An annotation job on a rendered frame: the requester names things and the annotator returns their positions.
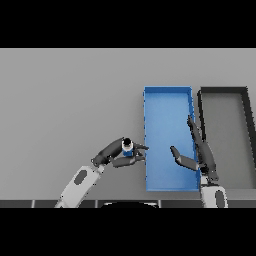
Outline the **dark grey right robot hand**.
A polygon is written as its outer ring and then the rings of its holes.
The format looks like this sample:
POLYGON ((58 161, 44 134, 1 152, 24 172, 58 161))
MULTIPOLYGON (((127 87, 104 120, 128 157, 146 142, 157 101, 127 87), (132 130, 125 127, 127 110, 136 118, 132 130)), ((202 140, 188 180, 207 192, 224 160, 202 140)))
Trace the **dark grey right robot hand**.
POLYGON ((191 116, 187 118, 187 125, 189 126, 192 139, 194 140, 197 160, 181 155, 175 146, 171 146, 170 151, 175 158, 175 162, 193 171, 201 170, 201 172, 208 177, 210 182, 218 181, 217 165, 208 142, 201 137, 199 129, 191 116))

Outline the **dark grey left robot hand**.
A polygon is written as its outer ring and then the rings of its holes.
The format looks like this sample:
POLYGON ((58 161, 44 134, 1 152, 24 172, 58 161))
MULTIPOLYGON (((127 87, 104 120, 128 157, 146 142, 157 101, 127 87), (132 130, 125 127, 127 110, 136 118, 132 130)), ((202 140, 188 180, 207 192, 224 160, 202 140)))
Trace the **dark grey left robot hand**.
POLYGON ((129 137, 121 137, 116 139, 102 149, 94 158, 91 159, 95 167, 100 165, 108 165, 111 163, 115 168, 134 165, 136 162, 144 161, 145 157, 140 150, 148 150, 148 147, 143 144, 133 142, 133 156, 125 157, 122 153, 122 140, 129 137))

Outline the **blue pipe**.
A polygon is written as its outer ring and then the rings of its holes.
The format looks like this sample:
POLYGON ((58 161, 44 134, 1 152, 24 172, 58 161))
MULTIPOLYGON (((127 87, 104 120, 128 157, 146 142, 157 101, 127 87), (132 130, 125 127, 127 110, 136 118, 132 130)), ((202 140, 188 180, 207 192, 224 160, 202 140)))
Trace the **blue pipe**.
POLYGON ((133 156, 133 142, 130 138, 125 138, 122 140, 122 153, 125 157, 132 157, 133 156))

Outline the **dark grey bin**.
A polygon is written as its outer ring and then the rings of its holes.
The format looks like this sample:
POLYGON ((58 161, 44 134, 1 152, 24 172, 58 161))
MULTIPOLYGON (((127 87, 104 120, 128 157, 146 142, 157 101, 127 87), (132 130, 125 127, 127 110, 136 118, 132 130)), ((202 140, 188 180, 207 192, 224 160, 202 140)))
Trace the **dark grey bin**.
POLYGON ((201 87, 197 93, 203 138, 226 189, 256 189, 256 130, 248 88, 201 87))

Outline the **blue bin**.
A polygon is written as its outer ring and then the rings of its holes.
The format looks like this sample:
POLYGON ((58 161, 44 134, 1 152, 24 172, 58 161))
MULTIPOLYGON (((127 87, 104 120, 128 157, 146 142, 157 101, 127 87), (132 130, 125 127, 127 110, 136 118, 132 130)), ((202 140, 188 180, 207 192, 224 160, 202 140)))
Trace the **blue bin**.
POLYGON ((144 145, 147 192, 198 192, 200 171, 175 162, 170 150, 197 159, 187 118, 194 116, 190 86, 145 86, 144 145))

